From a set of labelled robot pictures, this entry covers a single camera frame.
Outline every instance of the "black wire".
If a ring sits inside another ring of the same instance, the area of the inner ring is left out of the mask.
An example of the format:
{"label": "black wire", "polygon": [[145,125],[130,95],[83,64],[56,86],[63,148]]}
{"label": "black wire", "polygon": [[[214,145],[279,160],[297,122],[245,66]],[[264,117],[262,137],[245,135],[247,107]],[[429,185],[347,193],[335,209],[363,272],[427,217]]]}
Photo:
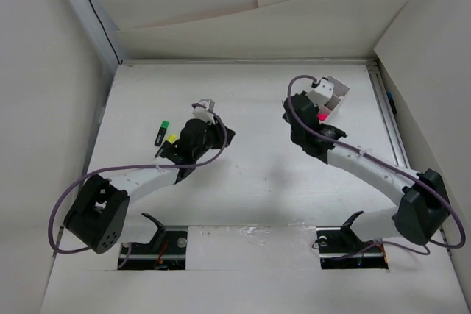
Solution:
{"label": "black wire", "polygon": [[90,2],[91,9],[93,10],[93,12],[94,12],[96,18],[98,19],[100,25],[102,25],[103,32],[105,33],[106,39],[108,40],[108,43],[110,44],[111,49],[113,50],[113,53],[115,54],[116,60],[118,60],[118,64],[122,64],[123,61],[119,60],[118,53],[116,53],[115,47],[113,46],[113,44],[111,43],[110,38],[108,37],[108,33],[106,32],[105,25],[103,25],[101,18],[98,16],[98,13],[95,10],[93,2],[91,0],[88,0],[88,1]]}

